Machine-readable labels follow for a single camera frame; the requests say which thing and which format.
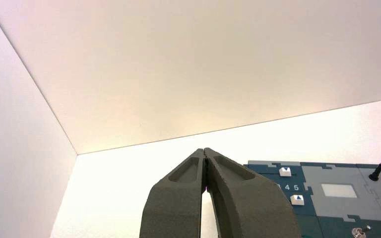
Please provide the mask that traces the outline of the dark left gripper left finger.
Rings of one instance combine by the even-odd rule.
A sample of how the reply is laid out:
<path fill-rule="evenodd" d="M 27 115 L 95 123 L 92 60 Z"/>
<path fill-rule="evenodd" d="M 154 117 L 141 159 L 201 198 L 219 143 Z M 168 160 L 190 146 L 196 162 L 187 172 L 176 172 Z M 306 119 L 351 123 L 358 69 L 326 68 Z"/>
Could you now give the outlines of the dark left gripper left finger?
<path fill-rule="evenodd" d="M 150 190 L 143 208 L 141 238 L 198 238 L 206 190 L 203 149 L 197 149 Z"/>

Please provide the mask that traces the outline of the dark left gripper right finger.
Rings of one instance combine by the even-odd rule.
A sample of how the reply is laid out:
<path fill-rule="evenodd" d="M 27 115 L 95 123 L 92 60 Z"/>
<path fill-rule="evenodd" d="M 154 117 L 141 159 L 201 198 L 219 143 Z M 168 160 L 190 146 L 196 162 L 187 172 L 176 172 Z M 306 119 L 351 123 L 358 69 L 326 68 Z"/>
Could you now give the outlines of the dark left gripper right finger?
<path fill-rule="evenodd" d="M 299 238 L 292 205 L 276 182 L 205 149 L 207 188 L 220 238 Z"/>

